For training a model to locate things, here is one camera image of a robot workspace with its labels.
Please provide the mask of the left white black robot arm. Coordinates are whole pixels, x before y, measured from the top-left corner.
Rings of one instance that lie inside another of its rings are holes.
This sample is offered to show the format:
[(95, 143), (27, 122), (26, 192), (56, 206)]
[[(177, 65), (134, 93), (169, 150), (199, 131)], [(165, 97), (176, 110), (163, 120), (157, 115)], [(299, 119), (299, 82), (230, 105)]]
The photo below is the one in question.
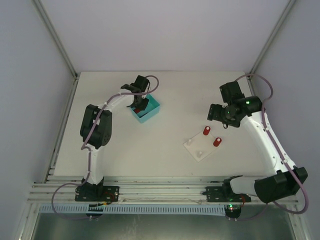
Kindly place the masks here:
[(88, 170), (83, 177), (85, 184), (97, 186), (104, 179), (103, 154), (112, 136), (113, 115), (117, 110), (124, 108), (144, 111), (149, 103), (147, 95), (153, 91), (150, 90), (148, 77), (138, 75), (133, 83), (124, 84), (120, 91), (112, 95), (106, 102), (100, 105), (89, 104), (85, 108), (80, 127), (80, 136), (83, 140), (81, 149), (88, 150)]

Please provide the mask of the red large spring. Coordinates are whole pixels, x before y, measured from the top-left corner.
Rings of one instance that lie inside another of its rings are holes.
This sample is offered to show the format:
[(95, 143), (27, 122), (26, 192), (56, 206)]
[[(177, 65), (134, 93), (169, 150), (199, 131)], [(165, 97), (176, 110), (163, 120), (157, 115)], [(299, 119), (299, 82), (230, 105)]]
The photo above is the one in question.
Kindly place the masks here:
[(213, 141), (213, 146), (217, 148), (221, 143), (222, 143), (222, 139), (221, 139), (220, 137), (217, 137), (217, 138)]

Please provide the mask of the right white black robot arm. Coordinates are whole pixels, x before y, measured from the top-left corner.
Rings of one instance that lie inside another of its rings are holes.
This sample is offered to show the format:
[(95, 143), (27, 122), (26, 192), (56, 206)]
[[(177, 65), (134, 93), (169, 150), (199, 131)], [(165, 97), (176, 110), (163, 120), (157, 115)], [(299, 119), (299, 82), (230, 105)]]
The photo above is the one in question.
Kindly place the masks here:
[(268, 204), (295, 195), (308, 177), (304, 167), (297, 167), (285, 153), (263, 103), (257, 96), (246, 97), (236, 81), (220, 86), (226, 106), (211, 104), (207, 119), (218, 121), (223, 127), (244, 127), (262, 154), (264, 173), (261, 177), (233, 176), (223, 181), (226, 194), (246, 194)]

